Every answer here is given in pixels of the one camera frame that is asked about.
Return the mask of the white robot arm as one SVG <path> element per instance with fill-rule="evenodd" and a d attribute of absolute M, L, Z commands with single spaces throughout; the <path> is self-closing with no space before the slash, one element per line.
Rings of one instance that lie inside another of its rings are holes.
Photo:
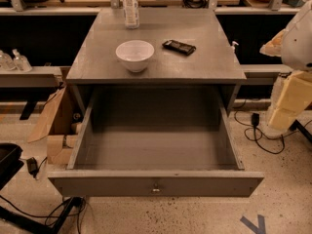
<path fill-rule="evenodd" d="M 312 1 L 307 1 L 285 29 L 260 48 L 263 55 L 280 57 L 292 69 L 276 79 L 264 130 L 271 136 L 284 134 L 312 102 Z"/>

